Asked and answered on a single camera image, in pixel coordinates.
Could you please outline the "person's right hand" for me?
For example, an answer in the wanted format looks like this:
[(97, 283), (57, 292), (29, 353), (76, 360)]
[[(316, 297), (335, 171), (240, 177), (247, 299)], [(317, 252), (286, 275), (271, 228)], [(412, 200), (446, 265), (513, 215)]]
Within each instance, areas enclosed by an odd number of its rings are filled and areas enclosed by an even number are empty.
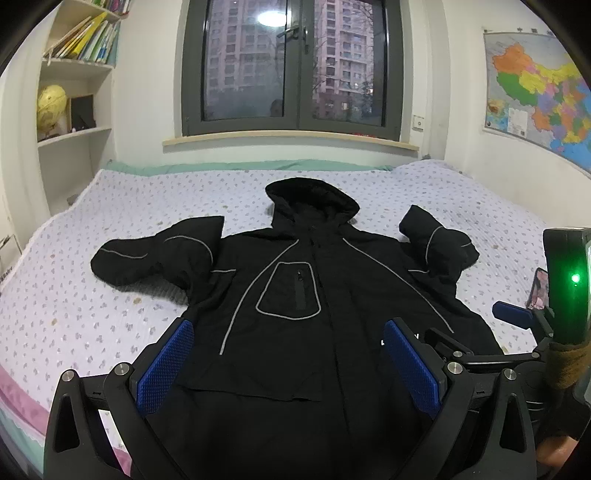
[(568, 435), (548, 437), (537, 447), (537, 461), (550, 468), (560, 469), (577, 445), (578, 441)]

